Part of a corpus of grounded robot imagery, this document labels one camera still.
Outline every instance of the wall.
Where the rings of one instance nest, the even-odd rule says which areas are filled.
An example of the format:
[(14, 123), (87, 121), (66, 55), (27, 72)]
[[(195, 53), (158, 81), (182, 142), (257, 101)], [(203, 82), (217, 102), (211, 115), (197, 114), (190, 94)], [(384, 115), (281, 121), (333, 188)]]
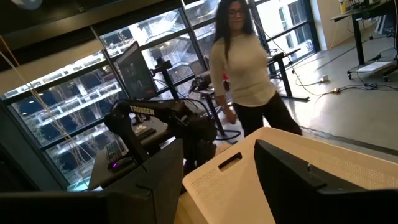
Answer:
[[(353, 31), (353, 25), (350, 17), (342, 19), (338, 23), (330, 20), (330, 18), (340, 14), (338, 0), (311, 0), (311, 5), (322, 50), (328, 50), (331, 48), (332, 44), (335, 46), (353, 36), (351, 33)], [(362, 22), (359, 22), (359, 25), (360, 28), (363, 29)], [(365, 21), (365, 27), (370, 25), (370, 22)]]
[(0, 143), (40, 190), (62, 190), (0, 101)]

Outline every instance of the black desk leg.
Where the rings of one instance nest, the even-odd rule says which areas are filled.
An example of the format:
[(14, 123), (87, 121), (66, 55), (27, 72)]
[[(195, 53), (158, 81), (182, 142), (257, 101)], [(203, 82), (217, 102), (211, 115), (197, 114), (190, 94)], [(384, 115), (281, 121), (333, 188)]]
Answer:
[(355, 44), (356, 44), (356, 52), (358, 54), (358, 62), (360, 65), (364, 65), (365, 58), (363, 56), (361, 29), (359, 28), (359, 22), (356, 20), (356, 16), (352, 15), (351, 17), (353, 19), (354, 37), (355, 37)]
[(286, 95), (280, 94), (280, 96), (283, 98), (288, 98), (288, 99), (293, 99), (293, 100), (308, 101), (310, 99), (309, 97), (304, 98), (304, 97), (294, 97), (293, 96), (292, 90), (290, 89), (289, 79), (287, 78), (283, 58), (278, 58), (277, 61), (278, 61), (280, 75), (282, 77), (282, 81), (284, 83), (285, 91), (286, 91)]
[(223, 125), (221, 124), (221, 121), (218, 117), (218, 113), (217, 113), (216, 108), (214, 107), (213, 100), (211, 99), (211, 96), (205, 95), (205, 99), (206, 99), (207, 105), (209, 105), (211, 115), (213, 115), (214, 120), (216, 121), (216, 126), (217, 126), (218, 130), (220, 131), (220, 133), (223, 136), (225, 136), (225, 131), (224, 131)]

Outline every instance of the concrete floor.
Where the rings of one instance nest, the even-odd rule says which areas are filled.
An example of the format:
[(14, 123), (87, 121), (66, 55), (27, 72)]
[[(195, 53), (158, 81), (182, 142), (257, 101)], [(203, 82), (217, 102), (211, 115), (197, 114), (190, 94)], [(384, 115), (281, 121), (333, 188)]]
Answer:
[[(365, 31), (363, 41), (368, 40), (371, 34), (373, 34), (373, 29)], [(363, 44), (365, 60), (375, 57), (380, 50), (393, 45), (393, 38), (365, 41)], [(346, 74), (347, 70), (358, 66), (356, 49), (352, 49), (354, 46), (354, 40), (349, 39), (334, 47), (331, 51), (317, 53), (296, 65), (297, 74), (300, 75), (303, 84), (316, 82), (324, 74), (329, 76), (329, 83), (307, 86), (307, 90), (314, 94), (322, 94), (334, 88), (361, 84), (355, 73), (352, 80), (349, 80)], [(384, 52), (382, 56), (381, 60), (392, 60), (394, 50)], [(388, 83), (385, 83), (382, 77), (377, 75), (363, 73), (359, 75), (366, 83), (386, 84), (398, 88), (398, 72), (389, 75), (391, 81)], [(291, 71), (288, 71), (288, 76), (294, 95), (311, 98), (306, 103), (284, 100), (299, 125), (335, 136), (343, 136), (348, 139), (398, 150), (398, 140), (396, 139), (398, 133), (398, 92), (347, 90), (339, 95), (319, 97), (311, 95), (303, 87), (295, 85), (297, 77)], [(280, 81), (273, 80), (273, 82), (279, 92), (284, 92)], [(219, 114), (219, 117), (225, 124), (226, 129), (241, 129), (239, 123), (235, 125), (227, 124), (222, 113)]]

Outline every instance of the computer monitor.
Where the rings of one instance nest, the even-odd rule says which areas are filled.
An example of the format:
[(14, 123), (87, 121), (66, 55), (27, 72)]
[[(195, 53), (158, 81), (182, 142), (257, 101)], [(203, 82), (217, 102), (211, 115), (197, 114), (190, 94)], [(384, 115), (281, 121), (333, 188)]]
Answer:
[(148, 69), (138, 42), (134, 42), (118, 59), (119, 71), (130, 97), (149, 100), (157, 96), (152, 75)]

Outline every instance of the keyboard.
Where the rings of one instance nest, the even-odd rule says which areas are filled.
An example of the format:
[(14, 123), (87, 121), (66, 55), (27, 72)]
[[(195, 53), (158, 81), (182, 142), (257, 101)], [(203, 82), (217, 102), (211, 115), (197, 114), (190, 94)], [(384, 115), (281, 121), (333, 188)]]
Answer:
[[(154, 128), (147, 128), (145, 131), (139, 133), (137, 138), (142, 141), (145, 138), (153, 135), (156, 132)], [(115, 140), (108, 145), (106, 145), (106, 160), (108, 164), (108, 169), (112, 169), (115, 162), (123, 159), (128, 154), (128, 150), (124, 147), (121, 140)]]

